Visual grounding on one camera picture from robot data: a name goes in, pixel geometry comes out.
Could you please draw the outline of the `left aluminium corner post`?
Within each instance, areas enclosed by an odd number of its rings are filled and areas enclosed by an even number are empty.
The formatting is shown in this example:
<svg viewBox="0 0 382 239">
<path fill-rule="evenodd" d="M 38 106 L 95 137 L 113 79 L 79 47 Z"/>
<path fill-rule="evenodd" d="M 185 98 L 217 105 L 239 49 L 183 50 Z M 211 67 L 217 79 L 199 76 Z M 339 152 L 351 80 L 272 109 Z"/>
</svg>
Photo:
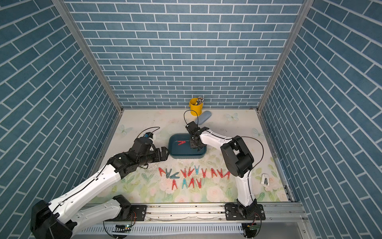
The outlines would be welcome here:
<svg viewBox="0 0 382 239">
<path fill-rule="evenodd" d="M 115 108 L 117 111 L 121 114 L 123 113 L 123 107 L 121 106 L 119 100 L 117 99 L 115 93 L 111 89 L 111 86 L 109 82 L 107 81 L 102 69 L 100 68 L 99 64 L 97 63 L 91 49 L 89 48 L 87 42 L 85 41 L 79 27 L 77 26 L 74 18 L 72 17 L 71 13 L 69 12 L 68 7 L 66 6 L 65 2 L 62 0 L 52 0 L 53 5 L 57 9 L 58 13 L 60 14 L 61 18 L 63 19 L 64 23 L 68 27 L 70 33 L 72 34 L 73 38 L 77 42 L 78 46 L 80 47 L 81 51 L 83 52 L 84 56 L 86 57 L 89 65 L 95 72 L 96 76 L 98 77 L 98 80 L 106 90 L 106 93 L 108 94 L 109 98 L 113 102 Z"/>
</svg>

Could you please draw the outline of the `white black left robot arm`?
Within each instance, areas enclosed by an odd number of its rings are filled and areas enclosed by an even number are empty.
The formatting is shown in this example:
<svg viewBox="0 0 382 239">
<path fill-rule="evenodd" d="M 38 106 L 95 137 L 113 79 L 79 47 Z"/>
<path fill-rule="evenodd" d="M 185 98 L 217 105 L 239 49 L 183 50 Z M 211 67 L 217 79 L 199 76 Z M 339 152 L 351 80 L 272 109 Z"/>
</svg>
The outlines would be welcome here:
<svg viewBox="0 0 382 239">
<path fill-rule="evenodd" d="M 37 202 L 31 210 L 31 232 L 37 239 L 70 239 L 107 220 L 136 220 L 131 203 L 122 195 L 99 206 L 85 210 L 83 207 L 138 167 L 166 161 L 168 156 L 166 147 L 155 147 L 151 135 L 136 138 L 127 152 L 111 157 L 101 170 L 74 189 L 50 202 Z"/>
</svg>

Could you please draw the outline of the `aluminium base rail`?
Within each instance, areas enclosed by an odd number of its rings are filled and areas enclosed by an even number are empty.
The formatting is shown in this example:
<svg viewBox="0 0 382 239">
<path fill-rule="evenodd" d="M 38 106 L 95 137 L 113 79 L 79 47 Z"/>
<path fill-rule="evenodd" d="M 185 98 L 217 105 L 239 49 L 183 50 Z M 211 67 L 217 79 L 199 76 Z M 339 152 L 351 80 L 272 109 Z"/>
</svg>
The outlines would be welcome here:
<svg viewBox="0 0 382 239">
<path fill-rule="evenodd" d="M 75 208 L 73 203 L 54 211 L 62 223 L 77 222 L 85 228 L 97 224 L 133 223 L 305 223 L 308 216 L 301 203 L 260 203 L 248 216 L 235 203 L 163 203 L 121 206 L 115 200 Z"/>
</svg>

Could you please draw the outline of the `red clothespin second row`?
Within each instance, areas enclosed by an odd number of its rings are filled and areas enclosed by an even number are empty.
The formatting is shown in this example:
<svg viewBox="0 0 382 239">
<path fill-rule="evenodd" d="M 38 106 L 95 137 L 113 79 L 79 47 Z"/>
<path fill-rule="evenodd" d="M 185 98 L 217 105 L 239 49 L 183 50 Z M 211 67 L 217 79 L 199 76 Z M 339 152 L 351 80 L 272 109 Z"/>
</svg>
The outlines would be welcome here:
<svg viewBox="0 0 382 239">
<path fill-rule="evenodd" d="M 173 179 L 173 181 L 172 181 L 172 190 L 174 191 L 176 189 L 178 189 L 177 182 L 176 182 L 175 179 Z"/>
<path fill-rule="evenodd" d="M 198 187 L 201 189 L 202 188 L 202 179 L 196 179 Z"/>
<path fill-rule="evenodd" d="M 188 188 L 194 188 L 194 187 L 195 187 L 195 179 L 191 178 Z"/>
</svg>

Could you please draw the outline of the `right aluminium corner post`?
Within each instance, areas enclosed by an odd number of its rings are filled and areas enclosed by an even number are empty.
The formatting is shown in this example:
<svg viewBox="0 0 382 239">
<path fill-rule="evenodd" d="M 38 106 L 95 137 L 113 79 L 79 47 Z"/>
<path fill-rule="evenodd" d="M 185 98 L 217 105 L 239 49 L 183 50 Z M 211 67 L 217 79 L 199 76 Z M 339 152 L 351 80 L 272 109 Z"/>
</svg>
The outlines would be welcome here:
<svg viewBox="0 0 382 239">
<path fill-rule="evenodd" d="M 269 79 L 269 82 L 265 88 L 263 96 L 262 96 L 260 103 L 258 105 L 257 112 L 259 114 L 263 111 L 263 109 L 265 107 L 266 101 L 267 101 L 268 97 L 270 96 L 272 88 L 274 87 L 274 85 L 278 79 L 278 76 L 281 72 L 281 69 L 285 64 L 285 61 L 288 57 L 288 54 L 290 53 L 291 48 L 293 47 L 293 44 L 297 38 L 297 35 L 300 32 L 302 25 L 303 25 L 303 23 L 307 17 L 308 12 L 310 11 L 310 8 L 311 8 L 313 3 L 314 3 L 314 0 L 306 0 L 306 1 L 303 1 L 303 3 L 302 3 L 302 6 L 301 6 L 301 8 L 297 14 L 295 23 L 293 24 L 293 26 L 291 28 L 291 31 L 289 33 L 287 40 L 286 40 L 285 46 L 283 47 L 283 50 L 280 54 L 278 62 L 274 68 L 274 71 L 273 71 L 273 73 Z"/>
</svg>

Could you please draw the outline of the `white tag on table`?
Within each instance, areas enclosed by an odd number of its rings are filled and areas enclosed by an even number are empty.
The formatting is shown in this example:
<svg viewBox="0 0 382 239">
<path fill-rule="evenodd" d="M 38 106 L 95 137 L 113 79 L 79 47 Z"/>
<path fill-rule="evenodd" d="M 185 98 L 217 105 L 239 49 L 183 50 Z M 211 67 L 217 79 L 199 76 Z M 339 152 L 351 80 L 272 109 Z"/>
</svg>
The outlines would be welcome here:
<svg viewBox="0 0 382 239">
<path fill-rule="evenodd" d="M 268 186 L 269 185 L 269 176 L 268 176 L 268 174 L 266 174 L 266 173 L 262 174 L 261 184 L 264 185 L 264 186 Z"/>
</svg>

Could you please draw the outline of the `grey-teal clothespin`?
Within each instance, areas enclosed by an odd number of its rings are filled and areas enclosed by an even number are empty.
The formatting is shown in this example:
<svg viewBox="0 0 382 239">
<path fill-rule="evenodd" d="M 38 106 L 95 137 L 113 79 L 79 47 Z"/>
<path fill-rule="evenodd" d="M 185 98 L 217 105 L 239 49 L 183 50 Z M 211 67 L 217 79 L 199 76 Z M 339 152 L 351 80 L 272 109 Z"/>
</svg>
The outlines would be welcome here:
<svg viewBox="0 0 382 239">
<path fill-rule="evenodd" d="M 166 178 L 170 178 L 171 176 L 172 169 L 170 168 L 169 170 L 166 168 L 165 173 L 166 173 Z"/>
<path fill-rule="evenodd" d="M 179 172 L 176 172 L 176 173 L 170 175 L 169 178 L 170 178 L 170 179 L 179 179 L 179 178 L 180 178 L 180 176 L 179 176 Z"/>
</svg>

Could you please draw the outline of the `teal clothespin second row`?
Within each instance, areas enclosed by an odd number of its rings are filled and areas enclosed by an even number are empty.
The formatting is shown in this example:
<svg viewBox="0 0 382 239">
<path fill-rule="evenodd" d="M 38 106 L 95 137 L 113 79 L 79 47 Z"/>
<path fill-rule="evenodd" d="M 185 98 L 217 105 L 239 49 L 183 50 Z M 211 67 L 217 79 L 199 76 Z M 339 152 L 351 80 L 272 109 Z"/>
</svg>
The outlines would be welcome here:
<svg viewBox="0 0 382 239">
<path fill-rule="evenodd" d="M 184 188 L 188 188 L 188 184 L 187 184 L 186 178 L 184 178 L 183 182 L 182 182 L 182 189 L 184 189 Z"/>
</svg>

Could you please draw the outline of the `yellow metal bucket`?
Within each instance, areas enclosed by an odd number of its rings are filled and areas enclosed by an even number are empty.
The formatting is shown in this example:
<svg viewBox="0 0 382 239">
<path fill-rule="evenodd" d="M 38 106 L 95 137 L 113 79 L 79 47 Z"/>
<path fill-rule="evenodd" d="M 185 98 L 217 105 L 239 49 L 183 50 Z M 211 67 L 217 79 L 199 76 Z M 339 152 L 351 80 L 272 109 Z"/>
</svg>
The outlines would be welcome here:
<svg viewBox="0 0 382 239">
<path fill-rule="evenodd" d="M 201 105 L 195 106 L 194 104 L 196 101 L 197 101 L 197 98 L 192 98 L 189 101 L 190 112 L 193 116 L 199 116 L 202 114 L 203 103 Z"/>
</svg>

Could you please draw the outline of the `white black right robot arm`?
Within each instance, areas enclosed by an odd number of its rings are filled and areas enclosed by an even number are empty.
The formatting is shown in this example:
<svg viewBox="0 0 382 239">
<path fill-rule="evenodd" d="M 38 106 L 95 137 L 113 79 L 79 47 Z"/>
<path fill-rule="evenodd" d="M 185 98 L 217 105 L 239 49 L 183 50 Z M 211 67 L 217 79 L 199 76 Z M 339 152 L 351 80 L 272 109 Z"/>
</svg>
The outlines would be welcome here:
<svg viewBox="0 0 382 239">
<path fill-rule="evenodd" d="M 211 146 L 221 150 L 226 168 L 235 178 L 238 205 L 246 209 L 255 204 L 255 196 L 252 193 L 249 179 L 254 158 L 243 138 L 219 135 L 207 127 L 199 127 L 194 121 L 186 125 L 186 130 L 190 134 L 191 148 L 201 149 Z"/>
</svg>

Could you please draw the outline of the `pens in bucket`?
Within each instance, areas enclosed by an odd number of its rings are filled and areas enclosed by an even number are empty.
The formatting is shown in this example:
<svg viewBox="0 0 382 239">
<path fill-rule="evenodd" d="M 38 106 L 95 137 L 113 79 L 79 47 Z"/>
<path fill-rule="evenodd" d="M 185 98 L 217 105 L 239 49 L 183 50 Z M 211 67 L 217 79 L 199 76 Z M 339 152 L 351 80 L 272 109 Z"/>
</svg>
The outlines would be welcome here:
<svg viewBox="0 0 382 239">
<path fill-rule="evenodd" d="M 198 106 L 198 105 L 201 105 L 203 102 L 204 102 L 204 98 L 203 97 L 198 97 L 197 101 L 195 102 L 194 105 Z"/>
</svg>

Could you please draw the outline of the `teal clothespin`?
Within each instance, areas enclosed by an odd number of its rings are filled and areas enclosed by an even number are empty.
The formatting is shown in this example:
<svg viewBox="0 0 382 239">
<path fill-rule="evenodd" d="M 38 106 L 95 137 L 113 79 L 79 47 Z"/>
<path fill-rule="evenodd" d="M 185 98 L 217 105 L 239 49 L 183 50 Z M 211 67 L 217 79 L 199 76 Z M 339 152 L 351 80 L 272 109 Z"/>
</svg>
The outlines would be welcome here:
<svg viewBox="0 0 382 239">
<path fill-rule="evenodd" d="M 196 175 L 199 174 L 199 170 L 200 170 L 200 166 L 196 166 L 196 165 L 195 165 L 195 173 L 196 173 Z"/>
</svg>

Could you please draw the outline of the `grey fabric glasses case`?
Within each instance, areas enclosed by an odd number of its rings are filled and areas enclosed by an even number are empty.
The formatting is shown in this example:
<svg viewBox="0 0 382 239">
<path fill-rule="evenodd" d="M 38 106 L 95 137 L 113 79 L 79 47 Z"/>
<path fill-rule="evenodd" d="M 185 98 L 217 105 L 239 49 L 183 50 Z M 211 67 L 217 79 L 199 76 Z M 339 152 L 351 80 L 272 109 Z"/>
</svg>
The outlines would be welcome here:
<svg viewBox="0 0 382 239">
<path fill-rule="evenodd" d="M 203 124 L 206 122 L 210 117 L 212 116 L 212 113 L 210 111 L 205 111 L 201 115 L 197 117 L 196 123 L 197 124 Z"/>
</svg>

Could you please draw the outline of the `teal plastic storage box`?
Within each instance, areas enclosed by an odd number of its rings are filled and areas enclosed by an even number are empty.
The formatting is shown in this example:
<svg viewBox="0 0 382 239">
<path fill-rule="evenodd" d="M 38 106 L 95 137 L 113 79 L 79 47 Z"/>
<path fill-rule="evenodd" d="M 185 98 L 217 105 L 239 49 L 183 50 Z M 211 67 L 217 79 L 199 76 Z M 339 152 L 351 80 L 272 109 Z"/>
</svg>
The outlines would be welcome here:
<svg viewBox="0 0 382 239">
<path fill-rule="evenodd" d="M 185 140 L 186 143 L 178 145 L 178 141 Z M 200 150 L 190 147 L 190 135 L 188 133 L 173 134 L 169 138 L 168 150 L 174 159 L 200 159 L 203 158 L 207 152 L 204 147 Z"/>
</svg>

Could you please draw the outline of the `aluminium corner post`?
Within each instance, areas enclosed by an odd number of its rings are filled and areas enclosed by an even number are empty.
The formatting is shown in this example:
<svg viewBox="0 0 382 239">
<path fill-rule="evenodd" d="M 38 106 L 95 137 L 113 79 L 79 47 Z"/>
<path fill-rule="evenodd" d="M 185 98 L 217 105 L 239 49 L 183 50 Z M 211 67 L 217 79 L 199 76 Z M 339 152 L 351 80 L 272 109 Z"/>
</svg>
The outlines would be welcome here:
<svg viewBox="0 0 382 239">
<path fill-rule="evenodd" d="M 269 79 L 269 82 L 265 88 L 263 96 L 262 96 L 260 103 L 258 105 L 257 112 L 259 114 L 263 111 L 263 109 L 265 107 L 266 101 L 267 101 L 268 97 L 270 96 L 272 88 L 274 87 L 274 85 L 278 79 L 278 76 L 281 72 L 281 69 L 285 64 L 285 61 L 288 57 L 288 54 L 290 53 L 291 48 L 293 47 L 293 44 L 297 38 L 297 35 L 300 32 L 302 25 L 303 25 L 303 23 L 307 17 L 308 12 L 310 11 L 310 8 L 311 8 L 313 3 L 314 3 L 314 0 L 306 0 L 306 1 L 303 1 L 303 3 L 302 3 L 302 6 L 301 6 L 301 8 L 297 14 L 295 23 L 293 24 L 293 26 L 291 28 L 291 31 L 289 33 L 287 40 L 286 40 L 285 46 L 283 47 L 283 50 L 280 54 L 278 62 L 274 68 L 274 71 L 273 71 L 273 73 Z"/>
<path fill-rule="evenodd" d="M 73 38 L 77 42 L 78 46 L 80 47 L 81 51 L 83 52 L 84 56 L 86 57 L 89 65 L 95 72 L 96 76 L 98 77 L 98 80 L 106 90 L 106 93 L 108 94 L 109 98 L 113 102 L 115 108 L 117 111 L 121 114 L 123 113 L 123 107 L 121 106 L 119 100 L 117 99 L 115 93 L 111 89 L 111 86 L 109 82 L 107 81 L 102 69 L 100 68 L 99 64 L 97 63 L 91 49 L 89 48 L 87 42 L 85 41 L 79 27 L 77 26 L 74 18 L 72 17 L 71 13 L 69 12 L 68 7 L 66 6 L 65 2 L 62 0 L 52 0 L 53 5 L 57 9 L 58 13 L 60 14 L 61 18 L 63 19 L 64 23 L 68 27 L 70 33 L 72 34 Z"/>
</svg>

